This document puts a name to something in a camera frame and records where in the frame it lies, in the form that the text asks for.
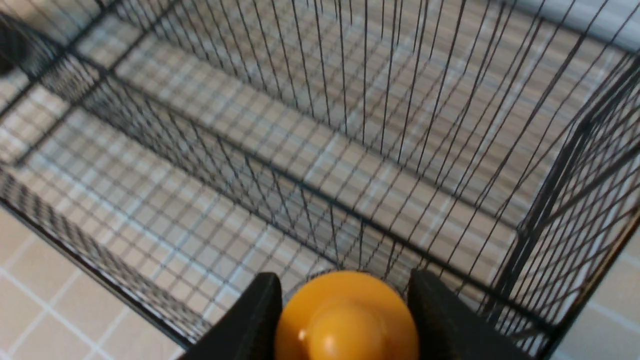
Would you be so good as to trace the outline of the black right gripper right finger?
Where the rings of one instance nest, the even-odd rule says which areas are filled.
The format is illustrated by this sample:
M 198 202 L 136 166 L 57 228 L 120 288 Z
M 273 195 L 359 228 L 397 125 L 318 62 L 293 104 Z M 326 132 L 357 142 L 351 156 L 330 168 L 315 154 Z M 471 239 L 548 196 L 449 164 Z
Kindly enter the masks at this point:
M 407 307 L 417 328 L 421 360 L 530 359 L 426 269 L 412 269 Z

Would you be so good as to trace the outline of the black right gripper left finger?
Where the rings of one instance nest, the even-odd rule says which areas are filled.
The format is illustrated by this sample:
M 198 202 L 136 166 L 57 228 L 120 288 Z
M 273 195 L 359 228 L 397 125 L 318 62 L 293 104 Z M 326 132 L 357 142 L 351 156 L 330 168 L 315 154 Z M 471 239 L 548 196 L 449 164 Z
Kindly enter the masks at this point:
M 277 274 L 260 272 L 214 326 L 181 360 L 273 360 L 282 313 Z

